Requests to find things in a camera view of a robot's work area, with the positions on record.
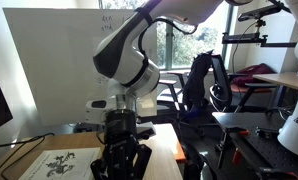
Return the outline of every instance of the whiteboard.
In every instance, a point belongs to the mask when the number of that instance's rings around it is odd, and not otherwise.
[[[86,103],[106,98],[108,79],[97,72],[92,57],[101,40],[132,12],[4,8],[44,125],[84,122]],[[153,62],[157,59],[156,37],[153,26],[143,40],[144,49]],[[147,103],[139,106],[140,115],[156,112],[155,97],[152,93],[139,101]]]

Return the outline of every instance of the red fabric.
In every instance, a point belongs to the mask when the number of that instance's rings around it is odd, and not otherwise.
[[[268,65],[265,63],[261,63],[258,65],[253,65],[241,69],[236,72],[237,74],[247,74],[247,76],[243,77],[236,77],[233,79],[232,83],[236,84],[237,86],[245,86],[245,83],[259,83],[263,82],[261,80],[254,79],[252,75],[254,74],[272,74],[274,72]]]

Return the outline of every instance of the book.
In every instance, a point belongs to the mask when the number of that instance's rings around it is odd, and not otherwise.
[[[89,180],[93,179],[90,164],[97,159],[100,148],[43,151],[20,180]]]

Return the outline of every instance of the desk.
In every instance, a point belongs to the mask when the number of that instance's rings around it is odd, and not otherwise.
[[[286,88],[298,90],[298,74],[294,72],[282,74],[257,74],[253,78],[277,84],[276,97],[271,106],[280,106],[283,100]]]
[[[234,132],[229,136],[256,172],[260,172],[261,167],[267,167],[292,171],[298,175],[298,156],[285,149],[276,138],[266,139],[255,133],[257,127],[275,130],[281,128],[284,121],[278,114],[268,116],[264,113],[213,113],[212,115],[224,132],[234,127],[249,131],[245,136]]]
[[[182,179],[175,158],[180,162],[183,162],[185,159],[179,142],[177,141],[177,139],[174,139],[174,137],[177,138],[177,136],[173,131],[172,125],[155,125],[155,128],[157,130],[156,136],[151,137],[149,140],[140,141],[140,143],[146,144],[148,147],[152,149],[152,154],[144,175],[144,179]],[[33,142],[25,145],[2,167],[2,169],[7,167],[11,162],[16,160],[24,153],[26,153],[31,147],[33,147],[36,144],[36,142]],[[171,146],[175,146],[173,150],[174,154],[170,150]],[[44,150],[91,147],[100,147],[101,150],[103,150],[103,145],[96,138],[95,132],[48,136],[31,153],[29,153],[23,159],[21,159],[20,162],[12,166],[12,168],[9,168],[5,172],[5,175],[10,179],[18,179]],[[7,152],[6,155],[0,159],[0,164],[14,150],[15,148]]]

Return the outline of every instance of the wooden table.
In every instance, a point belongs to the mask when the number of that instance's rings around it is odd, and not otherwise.
[[[287,88],[298,90],[298,74],[295,72],[281,74],[257,74],[253,78],[277,84],[276,95],[271,102],[271,107],[281,106]]]
[[[140,141],[152,149],[152,154],[144,175],[146,180],[165,180],[165,179],[182,179],[178,162],[184,162],[185,156],[179,144],[177,136],[171,124],[155,125],[157,135],[149,140]],[[25,154],[37,142],[28,143],[21,148],[7,163],[0,169],[1,171],[9,164],[14,162],[18,157]],[[96,138],[95,132],[75,133],[67,135],[48,136],[37,146],[32,152],[27,154],[18,163],[9,168],[5,175],[9,179],[18,179],[32,164],[32,162],[44,150],[56,149],[75,149],[75,148],[91,148],[103,145]],[[11,149],[0,159],[0,164],[17,148]]]

